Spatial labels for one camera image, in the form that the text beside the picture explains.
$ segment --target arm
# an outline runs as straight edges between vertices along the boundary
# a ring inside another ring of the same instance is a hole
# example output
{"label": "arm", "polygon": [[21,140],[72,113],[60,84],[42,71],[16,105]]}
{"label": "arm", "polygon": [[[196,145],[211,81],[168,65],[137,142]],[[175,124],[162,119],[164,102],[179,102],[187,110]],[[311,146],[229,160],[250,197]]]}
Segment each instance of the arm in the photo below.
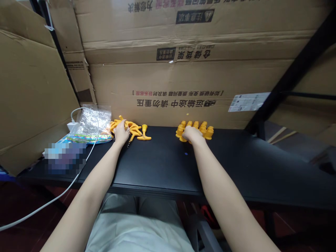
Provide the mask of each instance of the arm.
{"label": "arm", "polygon": [[199,130],[187,126],[204,194],[233,252],[280,252],[260,227],[238,188],[211,152]]}
{"label": "arm", "polygon": [[115,128],[115,143],[86,178],[41,251],[84,251],[100,204],[112,183],[120,150],[129,137],[125,121]]}

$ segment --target plastic bag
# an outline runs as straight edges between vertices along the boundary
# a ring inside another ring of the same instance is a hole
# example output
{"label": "plastic bag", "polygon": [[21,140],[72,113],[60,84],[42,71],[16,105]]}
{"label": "plastic bag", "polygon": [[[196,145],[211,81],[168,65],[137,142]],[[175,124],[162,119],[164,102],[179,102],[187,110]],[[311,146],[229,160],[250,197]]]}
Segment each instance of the plastic bag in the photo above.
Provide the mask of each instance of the plastic bag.
{"label": "plastic bag", "polygon": [[84,104],[80,116],[77,116],[78,127],[74,127],[66,138],[73,143],[94,144],[97,138],[97,119],[99,123],[99,135],[97,144],[112,140],[110,132],[111,107],[94,104]]}

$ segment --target black desk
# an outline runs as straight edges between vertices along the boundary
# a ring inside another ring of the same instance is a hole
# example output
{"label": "black desk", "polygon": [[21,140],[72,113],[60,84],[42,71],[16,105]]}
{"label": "black desk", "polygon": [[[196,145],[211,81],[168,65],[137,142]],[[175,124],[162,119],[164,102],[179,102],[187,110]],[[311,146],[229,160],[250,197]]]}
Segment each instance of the black desk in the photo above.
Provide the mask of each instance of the black desk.
{"label": "black desk", "polygon": [[[109,192],[206,202],[192,145],[180,142],[175,131],[171,127],[148,127],[151,141],[135,139],[128,149],[125,146]],[[112,144],[95,146],[74,188],[80,187]],[[242,130],[215,129],[208,145],[248,203],[336,210],[334,177],[289,153]],[[19,179],[68,187],[74,177],[46,175],[41,161]]]}

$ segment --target barcode sticker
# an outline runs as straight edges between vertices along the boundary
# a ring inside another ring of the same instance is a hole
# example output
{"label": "barcode sticker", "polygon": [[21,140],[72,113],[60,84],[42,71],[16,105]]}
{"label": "barcode sticker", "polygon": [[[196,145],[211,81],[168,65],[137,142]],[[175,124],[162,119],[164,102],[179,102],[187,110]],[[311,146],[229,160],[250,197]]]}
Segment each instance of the barcode sticker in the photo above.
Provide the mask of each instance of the barcode sticker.
{"label": "barcode sticker", "polygon": [[258,110],[269,96],[267,93],[238,94],[234,96],[229,112]]}

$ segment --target hand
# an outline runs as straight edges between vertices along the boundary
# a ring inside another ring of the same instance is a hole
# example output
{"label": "hand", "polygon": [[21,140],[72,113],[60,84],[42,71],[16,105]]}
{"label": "hand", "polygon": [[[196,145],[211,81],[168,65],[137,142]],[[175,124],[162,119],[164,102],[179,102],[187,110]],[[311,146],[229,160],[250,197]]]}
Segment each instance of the hand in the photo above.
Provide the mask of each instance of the hand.
{"label": "hand", "polygon": [[182,136],[192,143],[205,142],[202,132],[195,127],[187,126]]}
{"label": "hand", "polygon": [[127,139],[129,138],[129,133],[125,130],[125,122],[126,119],[122,120],[117,127],[114,129],[114,134],[115,134],[115,142],[124,144]]}

